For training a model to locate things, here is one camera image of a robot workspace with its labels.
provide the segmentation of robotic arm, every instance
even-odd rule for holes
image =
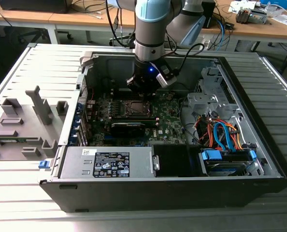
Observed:
[[[127,80],[127,85],[132,91],[149,96],[158,88],[171,85],[179,75],[179,71],[172,69],[164,59],[166,27],[182,11],[189,14],[186,9],[191,9],[191,5],[198,5],[201,0],[137,0],[136,5],[135,2],[136,0],[108,0],[113,6],[136,13],[135,66],[133,77]],[[196,39],[204,19],[199,20],[199,24],[195,23],[197,27],[194,27],[194,22],[188,38],[192,32],[191,36]]]

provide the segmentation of metal grating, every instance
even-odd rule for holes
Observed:
[[[76,75],[80,72],[74,67],[78,67],[83,50],[105,51],[106,48],[55,44],[28,48],[0,96],[20,96],[21,91],[33,83],[42,85],[45,91],[41,95],[49,96],[52,102],[67,98],[71,91],[67,88],[75,88]],[[257,54],[202,54],[226,57],[287,158],[287,86]],[[34,67],[39,67],[36,76],[32,75]],[[43,230],[40,223],[44,221],[47,228],[59,226],[66,232],[287,231],[287,189],[266,194],[244,208],[67,214],[38,186],[37,180],[43,179],[46,173],[39,172],[37,165],[37,161],[0,161],[0,231],[14,225],[20,229],[33,226],[34,230]]]

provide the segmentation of wooden desk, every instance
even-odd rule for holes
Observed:
[[[86,6],[89,4],[97,4],[103,1],[85,0]],[[231,0],[217,0],[221,15],[227,18],[226,21],[235,25],[234,31],[230,38],[230,43],[235,44],[238,40],[266,41],[287,43],[287,26],[278,23],[272,19],[268,19],[265,25],[260,24],[238,24],[236,23],[236,14],[227,14],[228,6]],[[82,3],[74,6],[78,11],[84,11]],[[102,6],[93,6],[90,10],[99,10]],[[15,27],[45,28],[48,30],[51,43],[58,44],[57,29],[74,29],[85,30],[87,35],[89,31],[110,31],[106,11],[102,10],[102,19],[94,18],[86,13],[76,12],[70,9],[68,14],[53,14],[43,12],[27,12],[27,11],[4,11],[0,7],[0,13]],[[116,15],[116,9],[110,10],[112,21]],[[125,32],[132,32],[134,28],[134,13],[123,10],[123,29]],[[0,25],[9,26],[0,15]],[[217,35],[220,29],[215,25],[209,29],[202,29],[203,37],[211,38]]]
[[[217,0],[217,3],[219,5],[219,10],[221,12],[221,15],[226,19],[226,22],[233,23],[234,31],[233,35],[235,36],[251,36],[251,37],[271,37],[271,38],[281,38],[281,39],[287,39],[287,26],[279,23],[271,18],[268,18],[266,24],[255,24],[255,23],[249,23],[249,24],[240,24],[236,22],[236,15],[237,14],[229,14],[229,4],[232,2],[231,0]],[[213,26],[210,29],[203,29],[203,33],[219,33],[220,29],[217,28],[217,26]]]
[[[53,13],[31,11],[5,11],[0,7],[0,14],[9,22],[48,23]]]
[[[271,18],[268,19],[267,24],[239,24],[236,23],[236,14],[228,14],[229,4],[231,0],[217,0],[217,5],[221,15],[227,22],[233,23],[234,31],[231,35],[231,44],[235,48],[238,40],[251,40],[251,41],[266,41],[266,42],[281,42],[287,43],[287,26],[281,24]],[[83,11],[82,4],[78,4],[77,10]],[[96,7],[91,7],[90,10],[97,10]],[[116,9],[110,11],[112,21],[116,15]],[[57,29],[84,29],[84,30],[109,30],[109,23],[107,20],[106,12],[102,11],[100,15],[102,19],[97,19],[89,16],[85,13],[75,12],[71,10],[68,14],[53,14],[49,23],[55,24]],[[134,13],[123,10],[123,28],[132,31],[134,27]],[[217,35],[220,29],[217,25],[212,26],[209,29],[202,29],[201,35],[211,38],[213,35]]]

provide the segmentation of floor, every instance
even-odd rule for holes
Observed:
[[[32,31],[28,28],[5,28],[6,37],[0,37],[0,83],[7,75],[12,65],[16,62],[22,51],[25,49],[27,43],[31,41],[32,36],[26,37],[26,42],[19,43],[18,35]],[[60,41],[62,44],[82,44],[82,45],[108,45],[111,38],[110,32],[91,32],[92,43],[86,41],[86,33],[84,31],[72,30],[70,33],[73,36],[73,40],[68,40],[65,34],[60,35]],[[40,38],[38,43],[49,44],[50,40],[43,40]],[[280,68],[284,58],[287,55],[287,47],[283,49],[280,44],[274,43],[274,47],[269,47],[268,43],[261,43],[257,52],[261,56],[267,57],[271,64],[276,68]],[[287,69],[283,73],[283,77],[287,81]]]

